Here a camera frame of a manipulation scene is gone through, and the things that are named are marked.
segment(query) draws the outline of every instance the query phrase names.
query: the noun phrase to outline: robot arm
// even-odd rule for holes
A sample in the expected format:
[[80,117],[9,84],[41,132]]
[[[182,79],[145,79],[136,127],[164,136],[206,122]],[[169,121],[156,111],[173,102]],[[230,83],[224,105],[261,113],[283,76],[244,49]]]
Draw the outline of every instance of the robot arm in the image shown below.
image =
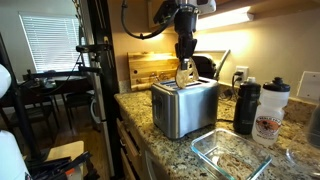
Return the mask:
[[0,98],[7,92],[11,84],[9,71],[0,64]]
[[138,39],[152,38],[160,34],[168,25],[174,21],[174,29],[178,34],[178,43],[175,45],[177,57],[180,60],[181,70],[188,68],[189,58],[193,55],[197,40],[193,39],[196,31],[196,22],[199,14],[207,14],[216,10],[215,0],[164,0],[153,18],[155,24],[162,26],[155,32],[144,36],[131,34],[124,23],[124,9],[127,8],[126,1],[122,4],[122,25],[125,31],[132,37]]

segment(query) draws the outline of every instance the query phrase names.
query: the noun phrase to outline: window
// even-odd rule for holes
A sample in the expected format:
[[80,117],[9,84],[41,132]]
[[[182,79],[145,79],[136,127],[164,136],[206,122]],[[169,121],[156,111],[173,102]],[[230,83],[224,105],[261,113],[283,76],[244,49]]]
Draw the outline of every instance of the window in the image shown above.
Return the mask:
[[79,22],[75,17],[21,14],[37,73],[71,71],[79,57]]

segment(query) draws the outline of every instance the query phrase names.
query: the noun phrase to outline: electrical outlet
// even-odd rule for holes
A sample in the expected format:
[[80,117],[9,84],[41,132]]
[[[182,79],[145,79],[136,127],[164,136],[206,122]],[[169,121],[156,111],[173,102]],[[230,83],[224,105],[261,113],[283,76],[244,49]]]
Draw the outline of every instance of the electrical outlet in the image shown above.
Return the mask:
[[244,82],[245,80],[247,80],[248,78],[248,74],[249,74],[249,67],[247,66],[236,66],[236,72],[243,72],[241,78],[241,81],[237,81],[238,84]]

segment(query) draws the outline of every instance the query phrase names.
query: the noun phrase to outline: toaster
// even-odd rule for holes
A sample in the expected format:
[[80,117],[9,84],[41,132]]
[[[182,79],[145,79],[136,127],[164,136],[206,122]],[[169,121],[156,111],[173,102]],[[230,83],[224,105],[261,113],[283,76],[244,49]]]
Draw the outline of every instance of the toaster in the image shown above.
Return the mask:
[[218,82],[199,77],[184,89],[173,80],[152,84],[153,123],[169,139],[215,124],[218,110]]

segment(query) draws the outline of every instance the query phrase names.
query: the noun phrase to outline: under-cabinet light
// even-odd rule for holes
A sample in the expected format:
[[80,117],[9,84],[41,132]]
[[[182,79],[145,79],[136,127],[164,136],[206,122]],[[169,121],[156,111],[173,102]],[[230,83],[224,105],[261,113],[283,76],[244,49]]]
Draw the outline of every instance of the under-cabinet light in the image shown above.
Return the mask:
[[212,29],[216,27],[252,21],[254,16],[247,12],[249,9],[250,7],[240,8],[199,19],[197,22],[197,30]]

